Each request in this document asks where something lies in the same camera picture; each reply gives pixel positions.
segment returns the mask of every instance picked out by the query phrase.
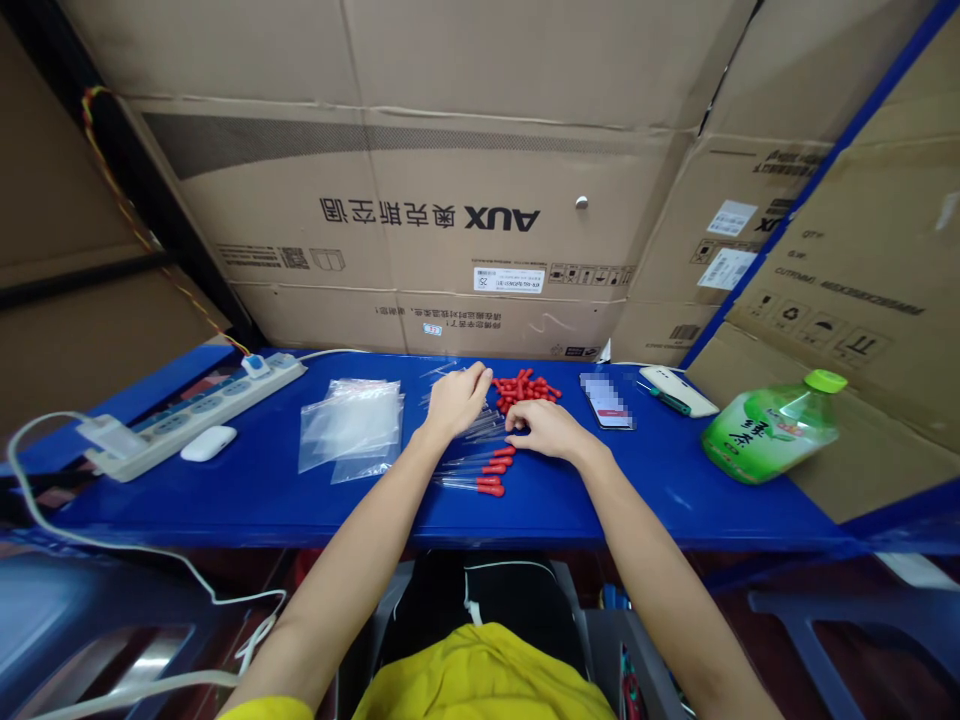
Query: blue table surface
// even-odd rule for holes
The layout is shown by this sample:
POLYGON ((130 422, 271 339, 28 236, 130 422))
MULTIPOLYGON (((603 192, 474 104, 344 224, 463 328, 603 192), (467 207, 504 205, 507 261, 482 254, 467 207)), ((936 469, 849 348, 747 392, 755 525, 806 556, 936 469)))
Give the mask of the blue table surface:
MULTIPOLYGON (((306 362, 308 372, 229 424, 237 439, 214 460, 178 456, 127 484, 102 478, 54 521, 92 538, 222 547, 323 545, 375 482, 330 484, 333 463, 297 473, 300 409, 321 400, 335 378, 400 380, 407 396, 406 443, 423 422, 418 406, 449 360, 339 353, 306 362)), ((460 367, 472 360, 460 360, 460 367)), ((715 550, 829 550, 850 541, 787 478, 748 487, 705 457, 700 433, 709 419, 685 418, 636 388, 637 368, 564 362, 488 360, 498 377, 533 367, 563 392, 561 404, 613 450, 627 477, 678 543, 715 550), (579 384, 605 372, 637 418, 634 431, 601 430, 579 384)), ((490 399, 495 392, 490 391, 490 399)), ((448 457, 495 445, 460 448, 448 457)), ((599 546, 603 533, 577 473, 566 462, 518 453, 503 498, 431 486, 413 541, 432 546, 599 546)))

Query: plastic bottle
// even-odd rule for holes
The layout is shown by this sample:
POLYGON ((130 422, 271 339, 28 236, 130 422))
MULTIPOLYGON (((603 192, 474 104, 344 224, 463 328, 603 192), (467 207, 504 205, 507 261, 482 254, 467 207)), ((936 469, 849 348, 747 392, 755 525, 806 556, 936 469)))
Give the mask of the plastic bottle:
POLYGON ((777 385, 738 395, 703 433, 703 449, 727 475, 759 485, 836 440, 830 396, 845 378, 814 370, 802 385, 777 385))

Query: plastic bag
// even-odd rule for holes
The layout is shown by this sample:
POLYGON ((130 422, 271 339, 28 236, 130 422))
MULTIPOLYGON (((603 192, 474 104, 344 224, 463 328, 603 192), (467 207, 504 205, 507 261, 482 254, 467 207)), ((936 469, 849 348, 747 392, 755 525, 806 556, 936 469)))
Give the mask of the plastic bag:
MULTIPOLYGON (((400 408, 397 414, 397 424, 400 427, 400 434, 403 433, 403 395, 400 396, 400 408)), ((360 480, 361 478, 383 475, 400 457, 400 437, 397 442, 385 449, 382 456, 370 458, 348 458, 337 460, 333 466, 333 475, 330 478, 330 484, 347 482, 349 480, 360 480)))
POLYGON ((300 410, 299 472, 332 460, 379 458, 400 441, 400 383, 337 380, 300 410))

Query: blue chair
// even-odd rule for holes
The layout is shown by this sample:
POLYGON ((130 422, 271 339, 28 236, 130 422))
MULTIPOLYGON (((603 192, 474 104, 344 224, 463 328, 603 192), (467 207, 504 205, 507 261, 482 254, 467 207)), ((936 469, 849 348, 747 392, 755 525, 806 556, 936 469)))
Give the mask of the blue chair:
MULTIPOLYGON (((110 558, 32 552, 0 560, 0 717, 72 705, 103 689, 118 662, 126 670, 107 692, 190 672, 242 617, 241 608, 211 605, 195 584, 110 558), (145 636, 152 642, 125 660, 143 629, 156 631, 145 636)), ((143 700, 127 718, 153 718, 165 701, 143 700)))
POLYGON ((900 630, 922 646, 954 680, 960 679, 960 592, 903 589, 869 596, 750 593, 756 613, 784 624, 824 703, 836 720, 862 720, 830 656, 817 639, 815 622, 850 622, 874 637, 877 626, 900 630))

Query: white power cord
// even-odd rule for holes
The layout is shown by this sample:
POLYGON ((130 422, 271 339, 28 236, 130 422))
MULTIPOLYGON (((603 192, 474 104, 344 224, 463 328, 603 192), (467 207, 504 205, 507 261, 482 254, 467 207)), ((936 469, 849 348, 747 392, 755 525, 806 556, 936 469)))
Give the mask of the white power cord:
MULTIPOLYGON (((280 608, 283 607, 283 604, 287 600, 287 591, 286 590, 267 590, 262 593, 257 593, 256 595, 248 595, 246 597, 231 598, 229 600, 220 600, 217 598, 217 593, 210 586, 210 584, 204 579, 203 575, 194 567, 193 563, 190 562, 183 555, 179 555, 175 552, 170 552, 169 550, 157 550, 155 548, 144 548, 137 545, 124 545, 122 543, 110 543, 103 542, 100 540, 91 540, 86 538, 83 535, 78 535, 77 533, 70 532, 69 530, 63 530, 61 528, 52 525, 43 514, 40 512, 40 508, 37 505, 37 501, 33 496, 33 490, 30 488, 30 481, 27 479, 26 471, 23 469, 23 466, 20 464, 20 460, 17 457, 17 445, 23 439, 23 436, 26 435, 34 426, 39 425, 45 420, 49 420, 55 417, 70 417, 75 420, 80 420, 81 422, 89 422, 90 418, 82 413, 72 412, 72 411, 60 411, 47 413, 46 415, 41 415, 38 418, 34 418, 22 428, 17 430, 14 433, 13 437, 10 438, 10 442, 7 443, 7 462, 10 463, 10 468, 13 470, 14 476, 17 478, 17 483, 20 485, 20 490, 23 492, 23 501, 27 506, 27 511, 30 513, 30 517, 33 518, 33 521, 41 528, 46 530, 52 535, 56 535, 67 540, 72 540, 73 542, 82 543, 84 545, 93 545, 95 547, 105 548, 107 550, 133 550, 139 552, 148 552, 154 555, 163 555, 164 557, 174 558, 179 560, 184 565, 187 566, 187 569, 196 578, 197 582, 200 583, 201 587, 207 591, 207 594, 210 595, 210 602, 214 605, 235 605, 237 603, 249 602, 251 600, 260 600, 265 597, 270 596, 279 596, 280 602, 277 604, 277 609, 273 611, 273 614, 270 615, 266 620, 264 620, 253 631, 253 634, 247 639, 243 646, 237 651, 234 657, 240 660, 240 672, 237 675, 231 675, 230 673, 220 672, 220 671, 204 671, 204 672, 195 672, 187 673, 185 675, 178 675, 172 678, 166 678, 164 680, 159 680, 156 682, 149 683, 142 687, 131 688, 126 693, 116 693, 110 695, 110 708, 113 707, 122 707, 125 704, 128 704, 129 700, 121 702, 120 704, 112 704, 115 702, 115 699, 120 698, 121 695, 125 697, 132 697, 133 701, 137 699, 142 699, 150 695, 157 695, 159 693, 167 692, 168 690, 173 690, 179 687, 186 687, 188 685, 199 685, 199 684, 215 684, 215 685, 225 685, 227 687, 235 687, 239 682, 239 676, 243 675, 247 671, 247 668, 250 667, 250 663, 253 660, 253 654, 256 650, 257 645, 259 645, 267 634, 273 628, 274 624, 277 621, 277 614, 280 612, 280 608)), ((79 718, 86 715, 91 715, 95 712, 102 712, 107 710, 108 707, 105 705, 98 704, 101 701, 107 701, 107 697, 96 698, 90 700, 86 703, 81 703, 79 705, 74 705, 73 707, 64 708, 62 710, 57 710, 52 713, 47 713, 46 715, 41 715, 34 720, 68 720, 68 718, 79 718)))
POLYGON ((87 700, 77 703, 70 707, 54 710, 44 715, 37 715, 33 720, 77 720, 77 718, 87 717, 94 713, 107 712, 117 708, 133 705, 144 698, 160 693, 179 690, 180 688, 190 687, 191 685, 220 685, 222 687, 236 687, 240 682, 239 675, 233 675, 222 670, 201 670, 199 672, 184 673, 172 678, 155 680, 152 683, 141 685, 139 687, 127 688, 103 697, 87 700))
POLYGON ((304 360, 310 360, 311 358, 320 357, 321 355, 329 355, 332 352, 362 352, 369 353, 369 350, 353 350, 351 348, 337 348, 336 350, 317 350, 315 353, 310 353, 309 355, 301 355, 297 358, 300 362, 304 360))
POLYGON ((660 365, 659 363, 634 363, 628 360, 621 360, 620 362, 610 363, 611 365, 636 365, 637 367, 663 367, 667 370, 673 370, 673 372, 682 372, 685 373, 686 370, 681 370, 680 368, 672 368, 667 365, 660 365))

